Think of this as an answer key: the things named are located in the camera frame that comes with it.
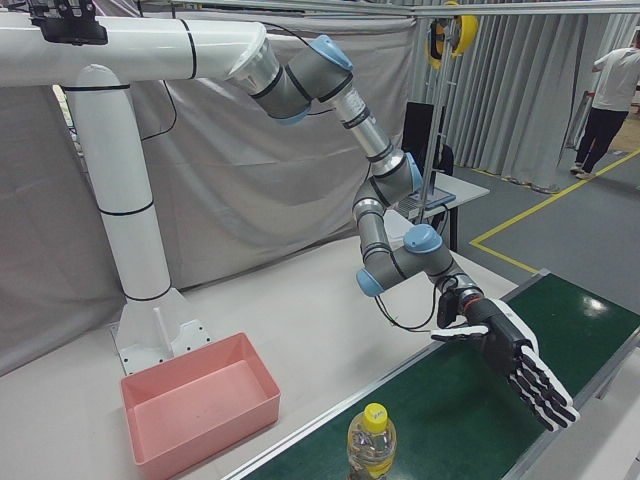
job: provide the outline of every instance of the robot finger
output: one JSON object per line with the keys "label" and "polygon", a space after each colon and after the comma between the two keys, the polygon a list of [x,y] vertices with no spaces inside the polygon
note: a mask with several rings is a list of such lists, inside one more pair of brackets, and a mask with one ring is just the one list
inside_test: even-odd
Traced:
{"label": "robot finger", "polygon": [[553,408],[556,412],[558,412],[564,418],[570,420],[571,423],[574,423],[580,420],[580,412],[578,412],[575,408],[562,405],[560,402],[556,401],[555,399],[549,399],[548,402],[551,405],[551,408]]}
{"label": "robot finger", "polygon": [[518,393],[520,399],[527,405],[527,407],[529,407],[531,413],[533,413],[538,422],[540,422],[544,428],[551,432],[555,432],[560,428],[558,424],[546,414],[543,408],[536,405],[534,397],[522,388],[515,374],[512,373],[509,376],[508,381],[511,387]]}
{"label": "robot finger", "polygon": [[567,392],[564,385],[556,378],[553,372],[547,367],[540,357],[528,346],[524,345],[520,349],[522,362],[529,367],[532,373],[536,373],[543,385],[546,385],[553,393],[553,398],[565,407],[573,405],[573,399]]}
{"label": "robot finger", "polygon": [[[527,381],[540,391],[540,394],[545,400],[553,399],[565,407],[573,404],[571,397],[567,398],[556,390],[555,386],[551,383],[551,379],[547,375],[540,375],[530,370],[529,366],[524,362],[521,364],[521,370]],[[560,385],[560,388],[564,389],[562,384],[557,379],[555,380],[556,384]]]}
{"label": "robot finger", "polygon": [[558,425],[566,428],[580,418],[577,410],[571,406],[562,406],[560,402],[554,399],[551,390],[535,382],[535,377],[532,377],[530,372],[524,369],[516,369],[512,375],[518,386],[528,393],[533,402],[544,410],[546,416]]}
{"label": "robot finger", "polygon": [[486,325],[474,325],[472,327],[431,330],[431,338],[441,342],[450,342],[452,340],[473,340],[483,337],[487,333],[489,333],[489,327]]}

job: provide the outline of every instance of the yellow device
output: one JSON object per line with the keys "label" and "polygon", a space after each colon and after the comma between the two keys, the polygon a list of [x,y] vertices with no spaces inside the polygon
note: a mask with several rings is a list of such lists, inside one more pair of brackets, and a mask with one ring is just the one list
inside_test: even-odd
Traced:
{"label": "yellow device", "polygon": [[[445,5],[459,5],[458,2],[448,1]],[[456,23],[451,46],[451,57],[455,58],[464,53],[471,46],[478,33],[478,19],[473,15],[459,15],[453,19]],[[425,53],[429,64],[436,70],[440,68],[442,52],[444,51],[444,28],[446,19],[436,19],[431,23],[429,41],[425,44]]]}

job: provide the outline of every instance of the overhead rail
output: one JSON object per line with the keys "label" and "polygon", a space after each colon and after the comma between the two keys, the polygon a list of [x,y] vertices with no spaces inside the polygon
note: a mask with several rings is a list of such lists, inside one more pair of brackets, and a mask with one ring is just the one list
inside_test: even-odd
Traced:
{"label": "overhead rail", "polygon": [[637,14],[640,9],[638,0],[568,0],[564,2],[551,1],[448,6],[390,5],[366,2],[354,3],[339,0],[171,0],[169,3],[202,5],[205,7],[245,7],[261,10],[293,10],[429,18],[447,18],[458,15],[579,15],[588,13]]}

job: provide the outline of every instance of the gray robot arm segment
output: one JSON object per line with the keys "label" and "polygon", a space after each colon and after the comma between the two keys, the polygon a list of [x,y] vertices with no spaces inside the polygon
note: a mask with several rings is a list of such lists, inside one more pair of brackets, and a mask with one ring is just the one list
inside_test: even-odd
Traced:
{"label": "gray robot arm segment", "polygon": [[259,53],[233,73],[231,82],[282,123],[303,118],[313,100],[326,102],[361,145],[372,173],[358,189],[353,205],[365,265],[357,280],[365,294],[377,296],[423,271],[441,291],[455,289],[462,294],[464,303],[467,293],[477,296],[480,290],[430,226],[414,227],[405,246],[396,251],[389,246],[384,212],[419,190],[422,177],[411,155],[394,147],[358,94],[352,68],[351,61],[326,35],[315,39],[285,67],[265,40]]}

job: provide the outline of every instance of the black monitor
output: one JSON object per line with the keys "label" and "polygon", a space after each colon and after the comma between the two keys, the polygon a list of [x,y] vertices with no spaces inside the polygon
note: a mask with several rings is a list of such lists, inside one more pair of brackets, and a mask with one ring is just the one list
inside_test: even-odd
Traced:
{"label": "black monitor", "polygon": [[[445,108],[442,108],[440,129],[444,126]],[[411,153],[420,172],[424,175],[425,157],[429,145],[429,133],[431,132],[431,119],[433,118],[433,105],[427,103],[407,103],[407,113],[404,117],[404,129],[402,134],[402,150]],[[440,150],[440,138],[437,139],[436,154],[433,168],[438,166],[438,152]]]}

